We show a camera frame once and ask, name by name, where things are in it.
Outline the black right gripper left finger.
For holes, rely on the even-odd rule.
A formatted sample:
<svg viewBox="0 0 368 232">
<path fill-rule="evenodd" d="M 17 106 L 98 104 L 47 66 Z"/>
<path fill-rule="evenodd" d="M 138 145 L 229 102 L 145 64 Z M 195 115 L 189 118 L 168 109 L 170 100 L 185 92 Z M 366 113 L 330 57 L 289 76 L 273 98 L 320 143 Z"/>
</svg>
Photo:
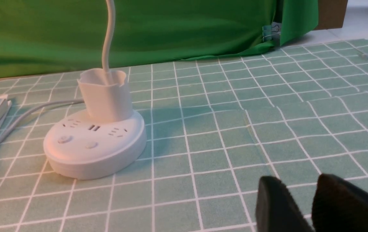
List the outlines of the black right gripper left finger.
<svg viewBox="0 0 368 232">
<path fill-rule="evenodd" d="M 259 232 L 313 232 L 286 185 L 274 176 L 262 176 L 255 209 Z"/>
</svg>

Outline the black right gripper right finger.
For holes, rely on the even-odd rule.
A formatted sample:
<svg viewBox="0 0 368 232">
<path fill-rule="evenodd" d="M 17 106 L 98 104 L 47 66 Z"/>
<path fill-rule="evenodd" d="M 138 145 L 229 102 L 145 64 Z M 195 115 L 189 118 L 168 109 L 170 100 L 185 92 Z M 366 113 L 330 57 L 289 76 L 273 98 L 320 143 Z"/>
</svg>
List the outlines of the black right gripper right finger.
<svg viewBox="0 0 368 232">
<path fill-rule="evenodd" d="M 368 232 L 368 192 L 337 175 L 321 174 L 312 222 L 317 232 Z"/>
</svg>

